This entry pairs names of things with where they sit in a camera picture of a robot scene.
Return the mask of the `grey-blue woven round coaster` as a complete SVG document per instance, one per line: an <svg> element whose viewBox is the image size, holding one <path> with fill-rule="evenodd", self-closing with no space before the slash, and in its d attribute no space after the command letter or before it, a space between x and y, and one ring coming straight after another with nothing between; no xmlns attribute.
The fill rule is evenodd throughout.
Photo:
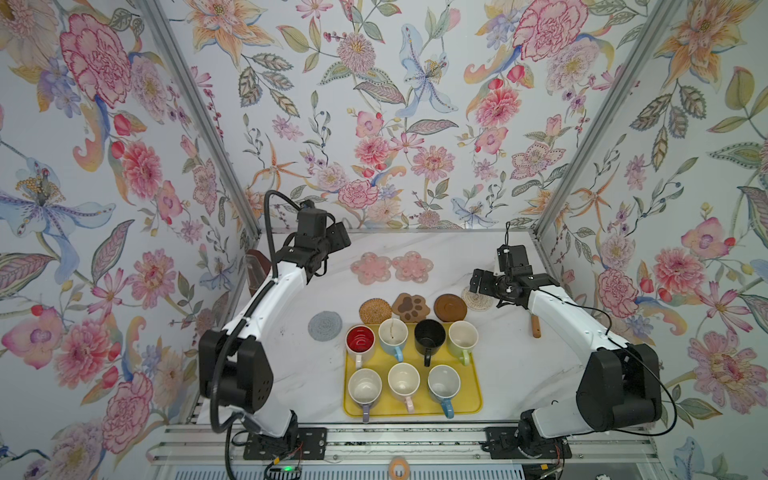
<svg viewBox="0 0 768 480"><path fill-rule="evenodd" d="M341 316L333 311L321 311L308 323L308 334L318 342L328 342L336 338L342 329Z"/></svg>

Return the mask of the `colourful zigzag woven coaster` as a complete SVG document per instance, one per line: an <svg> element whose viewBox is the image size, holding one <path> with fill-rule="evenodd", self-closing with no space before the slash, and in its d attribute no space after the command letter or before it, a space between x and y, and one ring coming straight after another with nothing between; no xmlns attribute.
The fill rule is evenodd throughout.
<svg viewBox="0 0 768 480"><path fill-rule="evenodd" d="M497 301L493 297L473 293L468 287L463 289L461 298L469 310L477 312L488 311L497 304Z"/></svg>

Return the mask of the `pink flower coaster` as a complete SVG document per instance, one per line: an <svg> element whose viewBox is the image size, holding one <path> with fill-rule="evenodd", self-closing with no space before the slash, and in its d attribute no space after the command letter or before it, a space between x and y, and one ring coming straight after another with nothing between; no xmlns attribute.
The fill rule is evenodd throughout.
<svg viewBox="0 0 768 480"><path fill-rule="evenodd" d="M357 276L360 284L372 285L376 282L388 281L391 278L391 266L392 261L389 257L366 252L351 264L350 270Z"/></svg>
<svg viewBox="0 0 768 480"><path fill-rule="evenodd" d="M434 264L416 251L409 251L405 255L395 257L392 260L395 269L395 277L399 281L426 283Z"/></svg>

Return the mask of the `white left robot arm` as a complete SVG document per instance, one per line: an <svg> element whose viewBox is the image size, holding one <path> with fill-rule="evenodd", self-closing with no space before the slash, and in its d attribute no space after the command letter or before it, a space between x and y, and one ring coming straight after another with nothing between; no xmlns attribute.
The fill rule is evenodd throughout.
<svg viewBox="0 0 768 480"><path fill-rule="evenodd" d="M271 221L264 220L270 275L239 314L199 341L200 394L209 400L210 426L217 434L240 422L269 438L293 435L297 415L272 392L274 373L266 341L310 281L325 275L330 255L351 245L346 227L313 201L297 203L270 190L265 209L274 196L296 210L297 230L277 248Z"/></svg>

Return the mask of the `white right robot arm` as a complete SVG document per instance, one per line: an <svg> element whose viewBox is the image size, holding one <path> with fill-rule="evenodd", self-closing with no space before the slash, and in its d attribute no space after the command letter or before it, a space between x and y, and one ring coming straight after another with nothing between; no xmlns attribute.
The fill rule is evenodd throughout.
<svg viewBox="0 0 768 480"><path fill-rule="evenodd" d="M534 273L524 246L502 245L496 257L500 271L474 270L469 291L545 320L584 365L570 398L521 414L522 443L618 431L661 418L664 385L649 345L613 333L592 316L594 307L577 304L552 276Z"/></svg>

